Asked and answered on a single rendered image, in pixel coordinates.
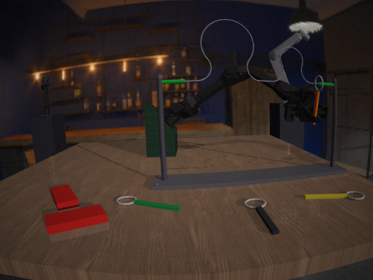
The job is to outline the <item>yellow handle with grey loop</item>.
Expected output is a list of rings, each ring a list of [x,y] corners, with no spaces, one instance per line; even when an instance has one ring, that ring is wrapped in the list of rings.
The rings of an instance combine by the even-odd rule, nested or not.
[[[359,194],[359,195],[362,195],[361,198],[354,198],[354,197],[349,197],[348,194],[351,194],[351,193],[356,193],[356,194]],[[357,191],[349,191],[349,192],[346,192],[345,194],[342,193],[342,194],[305,194],[304,195],[304,198],[305,199],[341,199],[341,198],[349,198],[349,199],[352,199],[352,200],[362,200],[365,198],[364,194],[363,193],[360,193],[360,192],[357,192]]]

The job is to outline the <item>red rectangular block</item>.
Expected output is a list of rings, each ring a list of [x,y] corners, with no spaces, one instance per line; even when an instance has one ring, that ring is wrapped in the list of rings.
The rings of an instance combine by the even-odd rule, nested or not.
[[[77,196],[73,193],[69,185],[51,187],[50,189],[58,211],[80,206]]]
[[[107,213],[100,204],[45,215],[48,235],[105,222],[108,222]]]

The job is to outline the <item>orange handle with grey ring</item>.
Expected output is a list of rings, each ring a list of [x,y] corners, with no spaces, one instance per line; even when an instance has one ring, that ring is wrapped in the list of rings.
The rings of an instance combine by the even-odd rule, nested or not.
[[[314,111],[313,111],[313,115],[314,115],[315,117],[316,117],[316,114],[317,114],[317,109],[318,109],[318,104],[319,104],[319,95],[320,95],[319,93],[320,93],[320,91],[322,90],[323,85],[324,85],[323,78],[322,78],[320,75],[318,75],[318,76],[315,77],[315,81],[314,81],[314,82],[316,83],[316,80],[317,80],[318,77],[321,78],[322,84],[321,84],[321,89],[320,89],[320,90],[317,89],[316,84],[315,84],[315,88],[316,88],[316,97],[315,97],[315,101],[314,101]]]

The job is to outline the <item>green handle with grey loop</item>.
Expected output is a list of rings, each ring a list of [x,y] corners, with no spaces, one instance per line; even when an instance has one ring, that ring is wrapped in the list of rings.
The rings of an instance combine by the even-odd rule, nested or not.
[[[129,203],[121,203],[119,202],[120,199],[123,198],[132,198],[134,199],[134,202],[129,202]],[[142,206],[147,206],[147,207],[153,207],[153,208],[158,208],[158,209],[168,209],[168,210],[174,210],[174,211],[179,211],[181,209],[181,206],[178,205],[173,205],[173,204],[161,204],[161,203],[155,203],[155,202],[145,202],[143,200],[138,200],[134,196],[124,196],[124,197],[119,197],[116,200],[116,203],[125,206],[125,205],[131,205],[131,204],[137,204],[137,205],[142,205]]]

